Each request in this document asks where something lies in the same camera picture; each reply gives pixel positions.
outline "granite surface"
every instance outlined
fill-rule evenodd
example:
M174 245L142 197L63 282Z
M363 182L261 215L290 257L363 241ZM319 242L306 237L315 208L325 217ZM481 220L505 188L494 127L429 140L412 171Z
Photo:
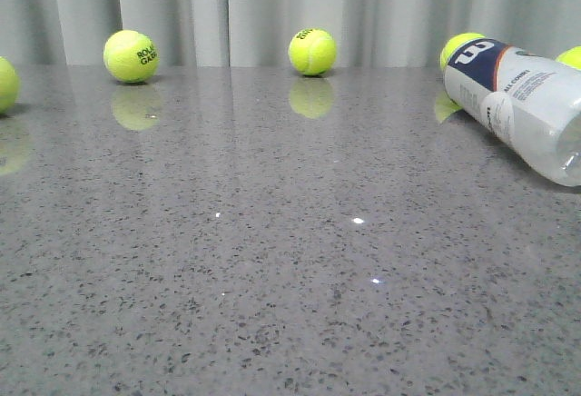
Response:
M0 394L581 394L579 191L437 69L18 70Z

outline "black logo on tennis ball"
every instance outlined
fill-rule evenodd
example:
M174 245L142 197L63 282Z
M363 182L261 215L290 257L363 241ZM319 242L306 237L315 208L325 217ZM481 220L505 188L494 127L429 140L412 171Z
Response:
M307 28L306 30L301 30L295 36L297 39L304 39L312 31L312 28Z
M141 64L148 64L152 62L155 57L157 57L157 52L155 51L155 46L153 44L149 45L148 48L144 48L137 53L139 61Z

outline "wilson logo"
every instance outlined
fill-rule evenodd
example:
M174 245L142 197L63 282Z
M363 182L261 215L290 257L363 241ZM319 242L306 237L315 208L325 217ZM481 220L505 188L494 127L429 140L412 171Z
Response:
M462 54L460 54L458 57L456 57L456 60L454 60L454 63L458 64L468 64L470 63L472 60L474 60L478 54L483 53L484 51L487 51L488 49L494 48L495 44L493 44L492 42L489 41L481 41L481 42L476 42L475 44L472 44L471 46L469 46L468 48L466 48L464 51L462 51Z

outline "bottle label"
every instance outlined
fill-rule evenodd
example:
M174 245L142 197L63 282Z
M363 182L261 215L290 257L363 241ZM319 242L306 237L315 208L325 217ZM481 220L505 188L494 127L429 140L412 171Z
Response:
M480 119L488 130L510 147L515 134L512 98L505 92L493 92L480 104Z
M448 66L494 92L497 90L498 62L508 48L498 40L476 39L460 46L450 57Z

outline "tennis ball container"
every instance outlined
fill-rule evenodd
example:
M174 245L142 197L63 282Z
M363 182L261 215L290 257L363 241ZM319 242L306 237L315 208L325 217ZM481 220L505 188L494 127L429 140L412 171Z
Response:
M550 181L581 185L581 71L487 37L442 53L450 99Z

